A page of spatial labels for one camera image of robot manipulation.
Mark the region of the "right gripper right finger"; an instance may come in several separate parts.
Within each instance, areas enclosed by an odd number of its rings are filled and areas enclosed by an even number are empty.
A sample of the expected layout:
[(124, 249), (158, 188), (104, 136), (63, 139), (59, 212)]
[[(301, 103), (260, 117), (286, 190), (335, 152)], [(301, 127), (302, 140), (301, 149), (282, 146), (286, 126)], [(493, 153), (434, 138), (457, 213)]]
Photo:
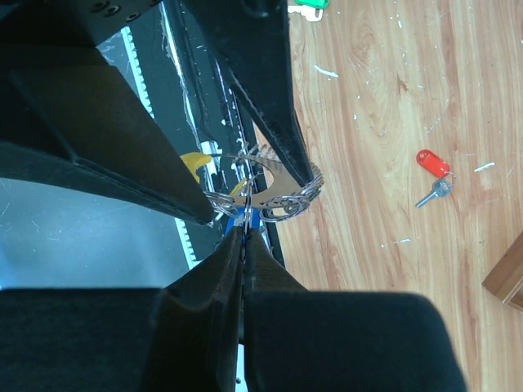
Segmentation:
[(245, 376), (251, 391), (464, 391), (443, 318), (407, 292), (306, 290), (246, 239)]

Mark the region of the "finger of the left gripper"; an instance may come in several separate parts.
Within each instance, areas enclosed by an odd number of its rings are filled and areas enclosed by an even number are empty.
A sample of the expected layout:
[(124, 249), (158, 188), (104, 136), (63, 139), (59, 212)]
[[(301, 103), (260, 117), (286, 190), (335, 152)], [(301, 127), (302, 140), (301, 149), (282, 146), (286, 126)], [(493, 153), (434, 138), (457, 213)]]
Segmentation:
[(152, 1), (1, 4), (1, 174), (206, 224), (213, 209), (98, 46)]
[(313, 179), (293, 101), (285, 1), (188, 1), (224, 79), (299, 185)]

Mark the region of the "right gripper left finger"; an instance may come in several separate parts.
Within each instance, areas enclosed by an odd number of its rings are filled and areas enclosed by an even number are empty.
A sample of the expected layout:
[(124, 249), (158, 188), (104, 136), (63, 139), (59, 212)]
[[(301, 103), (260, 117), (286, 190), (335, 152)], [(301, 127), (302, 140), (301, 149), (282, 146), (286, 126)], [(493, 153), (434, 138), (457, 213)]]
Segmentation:
[(2, 390), (234, 390), (242, 242), (165, 288), (2, 291)]

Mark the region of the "red tagged key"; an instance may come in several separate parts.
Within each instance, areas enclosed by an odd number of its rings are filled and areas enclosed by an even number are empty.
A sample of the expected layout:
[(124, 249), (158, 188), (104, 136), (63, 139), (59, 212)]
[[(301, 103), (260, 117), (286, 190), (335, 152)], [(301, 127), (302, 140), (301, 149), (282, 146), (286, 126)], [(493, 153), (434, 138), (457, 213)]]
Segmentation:
[(450, 165), (429, 149), (422, 149), (416, 154), (416, 162), (437, 178), (450, 174)]

